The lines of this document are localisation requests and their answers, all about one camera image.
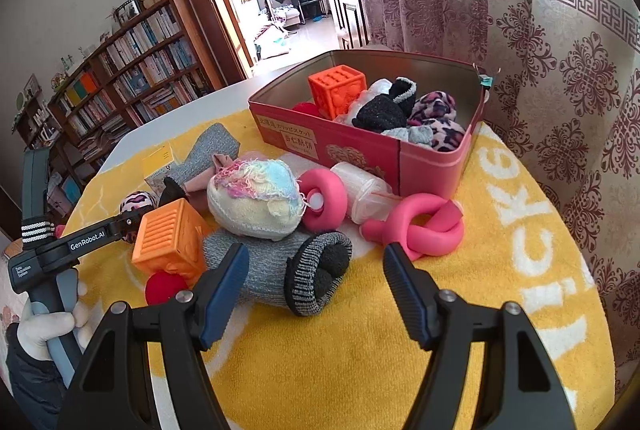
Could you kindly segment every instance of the curtain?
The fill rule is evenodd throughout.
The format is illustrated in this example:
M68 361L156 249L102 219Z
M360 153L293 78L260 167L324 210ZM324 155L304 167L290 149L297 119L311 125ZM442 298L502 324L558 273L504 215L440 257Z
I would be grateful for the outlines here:
M485 120L599 289L616 390L640 358L640 43L633 0L362 0L374 44L499 76Z

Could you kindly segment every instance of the pink knot toy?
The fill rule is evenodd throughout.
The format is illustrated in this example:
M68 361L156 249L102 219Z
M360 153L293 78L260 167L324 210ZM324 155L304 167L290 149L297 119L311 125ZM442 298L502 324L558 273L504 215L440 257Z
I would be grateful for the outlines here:
M432 215L424 226L411 224L414 217ZM398 242L411 261L421 256L442 256L455 250L465 233L462 211L453 201L432 194L404 198L386 220L369 219L360 234L369 242L386 246Z

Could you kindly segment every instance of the screw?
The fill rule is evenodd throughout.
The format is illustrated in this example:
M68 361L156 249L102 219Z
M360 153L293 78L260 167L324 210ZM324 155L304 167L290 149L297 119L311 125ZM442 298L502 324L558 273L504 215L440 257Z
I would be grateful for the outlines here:
M193 299L193 291L189 291L188 289L178 291L175 294L175 299L181 304L187 304L188 302L191 302L191 299Z
M510 315L519 315L522 312L522 307L516 304L516 302L507 302L504 305L504 310Z
M458 295L456 295L451 289L441 289L438 296L445 302L455 302Z
M127 304L125 304L124 302L114 302L111 305L110 311L115 315L119 315L119 314L122 314L126 309L127 309Z

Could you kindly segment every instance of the red ball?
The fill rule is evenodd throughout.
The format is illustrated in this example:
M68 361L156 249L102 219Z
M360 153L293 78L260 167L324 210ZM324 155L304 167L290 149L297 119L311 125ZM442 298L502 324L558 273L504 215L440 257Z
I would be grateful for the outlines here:
M302 114L315 116L316 118L321 118L320 109L315 103L302 102L295 105L291 110L295 110L296 112L301 112Z
M145 299L147 305L166 302L178 291L188 289L187 283L180 275L172 275L166 271L153 273L146 281Z

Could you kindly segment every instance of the white glove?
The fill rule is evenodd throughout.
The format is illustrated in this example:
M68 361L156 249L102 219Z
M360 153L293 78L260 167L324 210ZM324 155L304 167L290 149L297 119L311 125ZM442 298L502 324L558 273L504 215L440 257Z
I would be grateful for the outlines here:
M86 294L86 285L78 281L78 296ZM76 303L73 313L50 313L34 315L31 302L27 300L18 324L18 342L24 351L36 360L51 361L47 341L67 334L78 327L78 344L86 349L94 334L89 320L89 309L80 301Z

